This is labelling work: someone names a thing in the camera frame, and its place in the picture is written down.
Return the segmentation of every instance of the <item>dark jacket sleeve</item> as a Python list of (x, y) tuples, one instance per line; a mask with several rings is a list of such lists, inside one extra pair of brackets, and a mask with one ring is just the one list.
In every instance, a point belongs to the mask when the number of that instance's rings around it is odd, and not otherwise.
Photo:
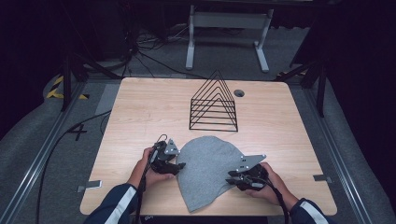
[(313, 202), (302, 198), (290, 210), (291, 223), (293, 224), (335, 224), (326, 217), (320, 208)]
[(136, 188), (130, 184), (114, 187), (84, 223), (130, 223), (129, 215), (136, 209)]

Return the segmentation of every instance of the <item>wooden table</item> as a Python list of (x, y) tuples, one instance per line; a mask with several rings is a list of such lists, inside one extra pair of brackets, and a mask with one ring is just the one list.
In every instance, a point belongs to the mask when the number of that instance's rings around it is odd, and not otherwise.
[[(102, 180), (99, 189), (87, 189), (80, 210), (89, 214), (116, 185), (126, 182), (143, 149), (163, 133), (182, 148), (191, 139), (215, 135), (238, 147), (245, 155), (266, 154), (274, 170), (298, 198), (318, 204), (327, 215), (337, 211), (322, 175), (289, 87), (281, 82), (230, 81), (238, 133), (189, 130), (191, 97), (205, 81), (201, 79), (125, 78), (106, 127), (90, 180)], [(212, 204), (190, 214), (177, 179), (164, 181), (145, 192), (142, 215), (272, 216), (282, 215), (278, 206), (247, 196), (233, 188)]]

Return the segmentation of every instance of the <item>gray cloth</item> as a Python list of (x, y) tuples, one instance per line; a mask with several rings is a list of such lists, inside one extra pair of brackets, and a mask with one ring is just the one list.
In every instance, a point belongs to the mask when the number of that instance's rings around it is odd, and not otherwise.
[(236, 169), (241, 156), (233, 144), (215, 136), (193, 139), (180, 150), (177, 163), (186, 162), (186, 166), (177, 180), (189, 212), (213, 203), (233, 187), (225, 179)]

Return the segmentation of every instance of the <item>white metal frame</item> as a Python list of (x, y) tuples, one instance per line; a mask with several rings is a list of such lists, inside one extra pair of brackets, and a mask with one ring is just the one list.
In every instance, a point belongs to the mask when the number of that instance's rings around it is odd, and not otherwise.
[(257, 57), (264, 73), (269, 72), (262, 46), (271, 23), (273, 9), (267, 14), (245, 14), (245, 13), (219, 13), (219, 12), (195, 12), (194, 6), (190, 9), (190, 41), (187, 50), (186, 69), (191, 70), (194, 61), (194, 28), (195, 27), (224, 27), (242, 29), (261, 29), (262, 35), (259, 41), (254, 41)]

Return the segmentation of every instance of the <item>person's right hand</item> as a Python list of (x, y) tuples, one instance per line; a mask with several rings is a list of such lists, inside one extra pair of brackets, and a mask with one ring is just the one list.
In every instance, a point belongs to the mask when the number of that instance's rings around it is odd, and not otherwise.
[[(288, 211), (290, 211), (290, 209), (298, 202), (298, 199), (288, 190), (285, 182), (283, 182), (282, 178), (280, 178), (280, 176), (274, 172), (267, 162), (262, 162), (260, 165), (268, 172), (268, 178), (271, 180), (274, 187), (282, 194), (283, 201), (285, 202)], [(247, 189), (245, 190), (245, 193), (251, 197), (264, 198), (269, 203), (279, 205), (279, 201), (274, 191), (269, 186), (265, 186), (260, 191)]]
[[(142, 175), (148, 163), (149, 155), (153, 150), (154, 150), (153, 147), (148, 147), (144, 150), (142, 159), (137, 162), (136, 166), (134, 167), (134, 170), (131, 173), (131, 176), (129, 177), (129, 180), (127, 181), (137, 189), (139, 188), (140, 179), (142, 178)], [(146, 173), (146, 189), (148, 189), (151, 185), (159, 181), (171, 179), (173, 177), (175, 176), (172, 174), (165, 174), (165, 175), (157, 174), (154, 171), (152, 171), (151, 168), (149, 168), (148, 172)]]

